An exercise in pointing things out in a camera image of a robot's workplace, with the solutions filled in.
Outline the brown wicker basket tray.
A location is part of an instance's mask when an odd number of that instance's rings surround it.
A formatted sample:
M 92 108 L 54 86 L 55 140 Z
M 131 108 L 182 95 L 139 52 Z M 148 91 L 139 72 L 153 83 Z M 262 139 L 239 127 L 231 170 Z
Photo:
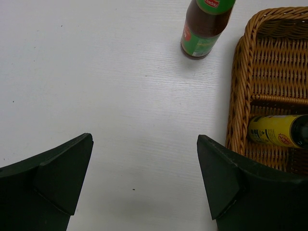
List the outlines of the brown wicker basket tray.
M 255 116 L 308 112 L 308 9 L 281 7 L 255 14 L 236 46 L 226 147 L 277 170 L 307 175 L 303 149 L 253 143 Z

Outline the green label sauce bottle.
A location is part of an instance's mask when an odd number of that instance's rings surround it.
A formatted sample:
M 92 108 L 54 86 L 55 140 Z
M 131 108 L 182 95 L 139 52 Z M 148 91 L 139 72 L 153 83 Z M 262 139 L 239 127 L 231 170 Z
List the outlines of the green label sauce bottle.
M 226 28 L 235 0 L 192 0 L 181 37 L 182 51 L 192 59 L 206 57 Z

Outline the small yellow label bottle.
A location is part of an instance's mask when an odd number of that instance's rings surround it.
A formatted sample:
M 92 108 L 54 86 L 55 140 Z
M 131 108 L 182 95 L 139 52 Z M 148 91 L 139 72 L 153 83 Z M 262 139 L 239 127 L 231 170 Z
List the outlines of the small yellow label bottle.
M 307 149 L 308 116 L 256 116 L 248 125 L 248 135 L 257 143 Z

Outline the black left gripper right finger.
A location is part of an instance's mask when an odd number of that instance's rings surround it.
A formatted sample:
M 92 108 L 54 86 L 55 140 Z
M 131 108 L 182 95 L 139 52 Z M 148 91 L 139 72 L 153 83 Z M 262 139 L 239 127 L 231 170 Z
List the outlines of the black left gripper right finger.
M 308 179 L 199 135 L 197 153 L 211 217 L 220 231 L 305 231 Z

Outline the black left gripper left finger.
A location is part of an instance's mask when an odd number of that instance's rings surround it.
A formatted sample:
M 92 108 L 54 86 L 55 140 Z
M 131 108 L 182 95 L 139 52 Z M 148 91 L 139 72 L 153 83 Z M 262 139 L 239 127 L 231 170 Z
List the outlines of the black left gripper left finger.
M 0 169 L 2 231 L 65 231 L 93 149 L 89 133 Z

